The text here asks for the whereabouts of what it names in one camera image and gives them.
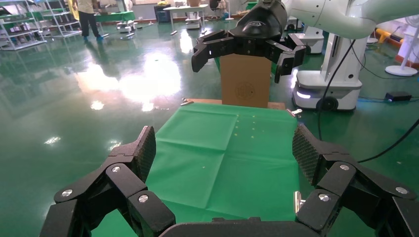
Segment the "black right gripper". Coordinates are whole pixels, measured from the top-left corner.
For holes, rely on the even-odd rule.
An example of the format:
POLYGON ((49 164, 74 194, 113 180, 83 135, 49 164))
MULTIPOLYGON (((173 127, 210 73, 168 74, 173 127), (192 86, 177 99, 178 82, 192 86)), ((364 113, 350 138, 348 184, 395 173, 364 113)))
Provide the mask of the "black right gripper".
POLYGON ((292 74, 293 68, 302 65, 306 52, 306 45, 296 34, 281 39, 287 20, 286 8, 280 0, 260 1, 229 34, 220 30, 197 39, 192 71, 197 73, 209 59, 233 54, 234 50, 244 55, 262 55, 265 44, 265 57, 276 64, 274 82, 279 83, 281 76, 292 74))

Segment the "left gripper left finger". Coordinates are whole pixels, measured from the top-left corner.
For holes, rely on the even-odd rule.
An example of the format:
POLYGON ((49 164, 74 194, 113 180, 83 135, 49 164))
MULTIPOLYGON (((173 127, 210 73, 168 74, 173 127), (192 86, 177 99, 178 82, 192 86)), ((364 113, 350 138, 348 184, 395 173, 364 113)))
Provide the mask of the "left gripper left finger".
POLYGON ((42 237, 89 237, 117 210, 138 237, 157 237, 175 215, 146 185, 156 155, 154 128, 111 150, 94 171, 59 190, 42 226, 42 237))

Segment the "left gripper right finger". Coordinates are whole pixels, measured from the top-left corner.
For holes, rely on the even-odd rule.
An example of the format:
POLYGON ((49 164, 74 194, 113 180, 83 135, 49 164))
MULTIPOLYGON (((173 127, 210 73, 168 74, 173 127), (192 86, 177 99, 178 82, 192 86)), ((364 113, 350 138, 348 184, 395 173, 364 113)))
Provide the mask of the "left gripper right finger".
POLYGON ((297 220, 325 237, 339 212, 354 212, 378 237, 419 234, 418 195, 406 185, 370 170, 342 146, 317 139, 299 124, 292 154, 313 192, 297 220))

